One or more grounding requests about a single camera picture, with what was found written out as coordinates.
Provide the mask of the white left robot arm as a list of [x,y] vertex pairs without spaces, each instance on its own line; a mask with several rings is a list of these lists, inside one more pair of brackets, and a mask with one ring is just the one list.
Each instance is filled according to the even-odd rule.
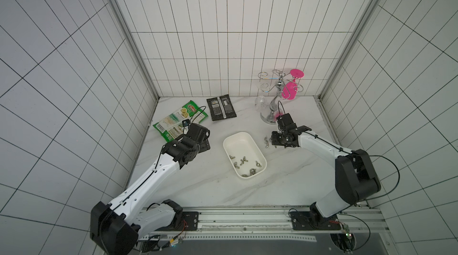
[[144,210],[165,181],[202,152],[210,149],[210,131],[192,123],[184,135],[166,143],[157,160],[125,191],[105,204],[98,202],[91,210],[90,238],[108,255],[127,255],[137,241],[161,228],[183,227],[182,207],[165,200]]

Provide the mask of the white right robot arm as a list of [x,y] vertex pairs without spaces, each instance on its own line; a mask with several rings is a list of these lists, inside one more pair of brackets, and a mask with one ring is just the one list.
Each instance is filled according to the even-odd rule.
[[335,187],[310,206],[310,221],[321,224],[339,212],[381,190],[379,177],[368,153],[333,144],[309,127],[297,126],[290,114],[276,118],[278,131],[271,134],[272,144],[285,148],[303,148],[327,162],[335,171]]

